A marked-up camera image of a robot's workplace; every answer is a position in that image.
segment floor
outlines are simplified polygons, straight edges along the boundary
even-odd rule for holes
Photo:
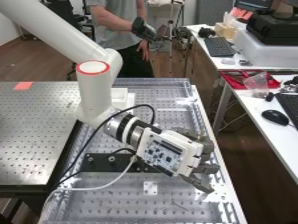
[[[151,53],[155,77],[180,77],[182,52],[174,50],[172,74],[167,54]],[[0,47],[0,81],[65,81],[71,62],[41,41],[15,39]],[[243,113],[234,105],[226,122]],[[298,187],[250,119],[243,117],[218,136],[218,144],[247,222],[251,224],[298,223]],[[15,224],[37,219],[22,205]]]

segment metal plate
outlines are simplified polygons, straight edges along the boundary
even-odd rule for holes
[[[0,185],[45,185],[75,118],[77,83],[0,83]]]
[[[206,135],[187,79],[119,79],[115,86],[127,87],[129,92],[135,93],[135,104],[147,103],[155,108],[155,123],[160,129],[182,127],[202,131]],[[146,108],[134,110],[134,114],[144,121],[150,120],[150,111]],[[91,132],[93,129],[86,126],[82,128],[71,160]],[[86,152],[109,153],[121,147],[121,143],[98,133]],[[216,163],[214,154],[210,163]],[[102,186],[117,175],[82,173],[65,186]],[[111,187],[101,191],[57,193],[42,213],[41,223],[238,223],[220,172],[199,177],[211,180],[214,193],[206,195],[179,178],[171,179],[164,174],[151,173],[127,173]],[[146,181],[156,183],[155,195],[143,194]]]

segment monitor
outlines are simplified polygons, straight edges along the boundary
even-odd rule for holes
[[[235,0],[234,7],[255,11],[256,9],[270,9],[271,4],[272,0]]]

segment wire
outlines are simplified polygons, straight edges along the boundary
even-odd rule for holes
[[[109,153],[102,159],[99,160],[105,160],[107,159],[110,156],[113,156],[114,154],[117,154],[121,151],[129,151],[133,155],[135,154],[135,151],[133,149],[129,148],[121,148],[118,150],[115,150],[114,152]],[[55,189],[66,180],[69,180],[71,177],[74,177],[77,174],[79,174],[82,171],[77,171],[75,173],[73,173],[70,176],[65,177],[53,187],[51,189]]]
[[[133,106],[133,107],[129,107],[129,108],[126,108],[125,110],[121,110],[119,112],[117,112],[115,114],[113,114],[113,115],[111,115],[111,116],[110,116],[110,117],[109,117],[109,118],[99,124],[99,126],[95,128],[95,130],[94,130],[94,132],[91,133],[89,139],[86,140],[85,145],[82,146],[79,152],[77,153],[77,156],[75,156],[75,158],[74,158],[74,160],[73,160],[70,166],[69,166],[69,167],[66,168],[66,170],[63,171],[61,177],[63,177],[63,176],[66,175],[67,171],[69,171],[69,170],[71,169],[71,167],[74,166],[74,164],[75,164],[75,162],[77,162],[77,160],[78,160],[78,158],[79,158],[79,156],[81,156],[81,154],[82,154],[82,152],[83,152],[83,150],[85,150],[85,148],[86,148],[86,146],[87,146],[87,144],[90,143],[90,141],[91,141],[91,139],[93,139],[95,133],[97,133],[98,130],[101,129],[101,127],[109,122],[109,120],[110,120],[111,118],[117,117],[119,114],[125,113],[126,111],[133,110],[133,109],[137,109],[137,108],[139,108],[139,107],[147,107],[147,108],[151,110],[151,120],[150,120],[150,125],[154,124],[154,122],[155,122],[155,111],[154,111],[154,108],[152,108],[148,104],[139,104],[139,105]]]
[[[98,190],[102,190],[103,188],[109,187],[111,184],[114,184],[121,178],[122,176],[126,174],[129,168],[131,167],[133,165],[133,162],[135,160],[137,156],[134,155],[131,158],[130,158],[130,163],[127,164],[123,172],[118,175],[118,177],[110,181],[107,184],[99,186],[99,187],[91,187],[91,188],[57,188],[47,196],[46,200],[45,200],[45,203],[43,203],[43,207],[42,207],[42,210],[41,210],[41,213],[45,209],[45,205],[47,204],[49,202],[49,199],[51,198],[51,196],[54,195],[54,193],[57,193],[58,191],[98,191]]]
[[[223,128],[222,129],[219,129],[219,131],[218,132],[220,132],[231,123],[234,123],[235,121],[238,121],[243,116],[246,115],[246,113],[244,114],[242,114],[238,118],[235,118],[231,122],[228,122],[224,126],[223,126]]]

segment robotic arm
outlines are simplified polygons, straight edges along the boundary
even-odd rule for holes
[[[78,64],[81,103],[77,118],[98,127],[118,111],[111,107],[110,96],[110,88],[122,66],[118,52],[101,48],[37,0],[0,0],[0,11]],[[154,30],[139,18],[134,21],[131,32],[148,41],[155,37]],[[212,191],[191,174],[192,169],[204,162],[203,156],[210,157],[210,145],[190,140],[174,131],[159,130],[129,113],[107,122],[105,133],[133,146],[142,160],[166,175],[180,175],[199,190],[207,193]]]

